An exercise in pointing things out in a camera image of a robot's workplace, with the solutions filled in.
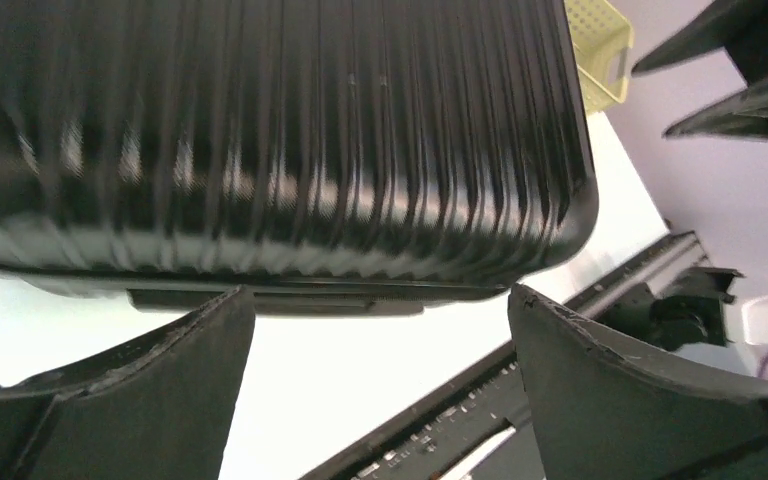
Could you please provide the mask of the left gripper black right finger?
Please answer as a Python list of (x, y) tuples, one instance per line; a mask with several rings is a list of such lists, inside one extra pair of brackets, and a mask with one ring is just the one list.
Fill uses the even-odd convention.
[(508, 319), (550, 479), (768, 479), (768, 380), (699, 364), (524, 285)]

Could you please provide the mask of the black ribbed hard-shell suitcase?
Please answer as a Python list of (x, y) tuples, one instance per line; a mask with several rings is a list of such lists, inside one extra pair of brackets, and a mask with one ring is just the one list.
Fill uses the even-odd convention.
[(483, 300), (587, 243), (560, 1), (0, 1), (0, 276)]

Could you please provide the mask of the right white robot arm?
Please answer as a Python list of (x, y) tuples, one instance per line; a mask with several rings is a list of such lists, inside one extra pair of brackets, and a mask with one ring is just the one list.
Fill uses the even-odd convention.
[[(635, 75), (670, 68), (715, 51), (724, 51), (740, 74), (742, 89), (668, 126), (666, 139), (718, 138), (768, 143), (768, 1), (713, 1), (686, 26), (640, 58)], [(756, 183), (739, 187), (744, 203), (733, 207), (741, 242), (756, 236), (752, 255), (768, 254), (768, 206)], [(729, 315), (727, 329), (748, 368), (768, 378), (768, 278), (748, 283)]]

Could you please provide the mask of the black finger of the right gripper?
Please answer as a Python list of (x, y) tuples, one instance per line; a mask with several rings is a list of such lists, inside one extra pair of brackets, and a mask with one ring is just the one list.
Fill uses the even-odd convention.
[(734, 137), (768, 141), (768, 76), (669, 126), (666, 138)]
[(768, 1), (714, 1), (640, 58), (634, 75), (723, 50), (743, 77), (768, 77)]

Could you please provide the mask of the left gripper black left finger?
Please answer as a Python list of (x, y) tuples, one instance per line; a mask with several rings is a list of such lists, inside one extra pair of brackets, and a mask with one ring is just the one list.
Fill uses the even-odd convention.
[(215, 479), (255, 327), (237, 288), (69, 365), (0, 386), (0, 479)]

